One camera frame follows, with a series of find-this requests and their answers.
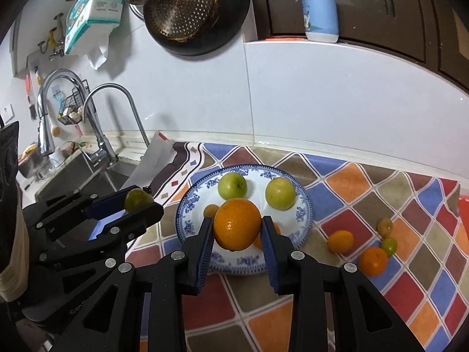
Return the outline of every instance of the white bottle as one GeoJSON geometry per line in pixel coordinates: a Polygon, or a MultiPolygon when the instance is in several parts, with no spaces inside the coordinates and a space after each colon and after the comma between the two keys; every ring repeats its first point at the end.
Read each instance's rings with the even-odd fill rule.
{"type": "Polygon", "coordinates": [[[339,39],[339,20],[335,0],[301,0],[306,38],[332,42],[339,39]]]}

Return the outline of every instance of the plate rim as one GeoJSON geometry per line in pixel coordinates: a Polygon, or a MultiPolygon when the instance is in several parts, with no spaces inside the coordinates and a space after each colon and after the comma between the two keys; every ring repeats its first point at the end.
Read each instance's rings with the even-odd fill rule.
{"type": "MultiPolygon", "coordinates": [[[[303,191],[304,196],[306,196],[306,201],[307,201],[308,206],[310,208],[311,221],[308,224],[308,231],[306,232],[307,235],[309,234],[309,232],[311,231],[311,229],[313,227],[313,223],[314,223],[314,208],[313,208],[313,203],[311,202],[311,198],[310,198],[308,192],[306,191],[306,188],[304,188],[304,186],[302,186],[302,184],[297,179],[295,179],[295,177],[293,177],[291,174],[289,174],[288,172],[282,171],[281,169],[278,169],[276,167],[271,167],[270,165],[252,164],[251,163],[251,164],[237,164],[237,165],[230,165],[229,167],[222,167],[222,168],[217,169],[213,172],[210,172],[209,174],[205,175],[204,177],[201,177],[196,182],[194,182],[193,185],[191,185],[191,187],[187,190],[187,192],[184,193],[184,195],[181,197],[181,199],[178,203],[177,209],[176,209],[175,224],[174,225],[175,225],[175,228],[176,228],[176,234],[177,234],[177,237],[179,239],[179,242],[181,242],[181,243],[184,242],[183,239],[182,239],[182,235],[181,235],[181,230],[180,230],[181,223],[180,223],[180,219],[179,219],[181,209],[182,209],[181,208],[181,203],[187,198],[188,195],[190,195],[193,192],[193,190],[195,190],[196,186],[200,182],[203,182],[204,180],[208,180],[211,177],[219,174],[220,172],[228,171],[230,169],[235,169],[235,168],[236,169],[243,168],[243,167],[262,167],[262,168],[270,169],[274,172],[280,172],[280,174],[287,176],[289,179],[293,180],[298,185],[299,189],[301,189],[303,191]]],[[[297,246],[297,248],[301,247],[305,241],[306,241],[306,238],[303,239],[300,242],[300,244],[297,246]]],[[[213,270],[217,270],[217,271],[232,274],[232,275],[252,275],[252,274],[258,274],[260,272],[264,272],[266,270],[265,266],[264,266],[263,269],[253,269],[252,271],[249,271],[249,272],[235,272],[235,271],[232,271],[232,270],[222,269],[222,268],[213,267],[213,266],[210,266],[210,268],[212,268],[213,270]]]]}

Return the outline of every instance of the orange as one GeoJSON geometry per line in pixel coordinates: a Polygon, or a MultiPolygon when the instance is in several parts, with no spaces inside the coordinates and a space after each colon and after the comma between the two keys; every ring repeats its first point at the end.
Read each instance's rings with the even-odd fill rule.
{"type": "MultiPolygon", "coordinates": [[[[275,231],[277,232],[277,234],[282,234],[280,232],[280,228],[278,227],[278,225],[274,222],[273,223],[274,227],[275,227],[275,231]]],[[[262,242],[261,242],[261,234],[259,233],[256,237],[256,239],[254,240],[254,242],[252,243],[256,248],[258,248],[259,250],[262,250],[262,242]]]]}
{"type": "Polygon", "coordinates": [[[225,201],[213,220],[213,235],[218,245],[231,251],[244,250],[261,230],[259,209],[245,198],[225,201]]]}
{"type": "Polygon", "coordinates": [[[333,232],[327,240],[327,248],[333,253],[343,254],[352,249],[353,234],[347,230],[333,232]]]}
{"type": "Polygon", "coordinates": [[[386,270],[388,255],[379,247],[369,247],[360,255],[358,267],[367,276],[376,276],[386,270]]]}

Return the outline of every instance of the plate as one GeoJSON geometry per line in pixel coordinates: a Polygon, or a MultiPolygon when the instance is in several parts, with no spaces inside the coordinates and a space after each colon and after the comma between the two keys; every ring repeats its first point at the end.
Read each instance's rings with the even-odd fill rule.
{"type": "MultiPolygon", "coordinates": [[[[225,202],[220,197],[217,184],[228,172],[243,175],[248,184],[245,196],[260,210],[262,216],[269,215],[283,235],[288,236],[297,249],[308,237],[312,226],[313,207],[303,186],[280,169],[258,164],[234,165],[214,171],[197,181],[182,197],[176,211],[176,232],[181,242],[198,233],[203,220],[203,210],[208,204],[220,206],[225,202]],[[296,191],[295,204],[286,211],[271,208],[265,198],[266,186],[276,177],[288,178],[296,191]]],[[[242,251],[228,251],[213,243],[210,267],[228,274],[256,274],[266,269],[262,251],[254,245],[242,251]]]]}

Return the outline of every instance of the blue bottle label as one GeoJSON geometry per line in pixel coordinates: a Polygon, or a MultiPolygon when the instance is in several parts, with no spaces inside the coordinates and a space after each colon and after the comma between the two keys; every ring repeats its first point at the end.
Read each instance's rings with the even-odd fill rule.
{"type": "Polygon", "coordinates": [[[301,0],[301,3],[306,32],[339,34],[335,0],[301,0]]]}

